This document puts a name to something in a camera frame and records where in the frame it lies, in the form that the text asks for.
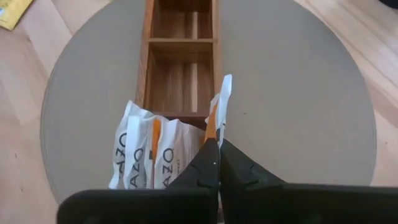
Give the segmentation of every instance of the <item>gray tabletop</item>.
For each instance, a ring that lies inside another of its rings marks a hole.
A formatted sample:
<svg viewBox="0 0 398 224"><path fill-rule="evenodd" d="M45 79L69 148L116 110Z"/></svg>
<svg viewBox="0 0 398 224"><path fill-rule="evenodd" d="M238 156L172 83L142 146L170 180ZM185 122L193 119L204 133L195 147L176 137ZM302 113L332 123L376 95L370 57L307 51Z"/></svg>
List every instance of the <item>gray tabletop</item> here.
<svg viewBox="0 0 398 224"><path fill-rule="evenodd" d="M288 182L369 185L376 129L346 49L292 0L221 0L223 73L234 76L226 138ZM58 201L105 189L114 132L136 92L144 0L115 0L58 59L42 153Z"/></svg>

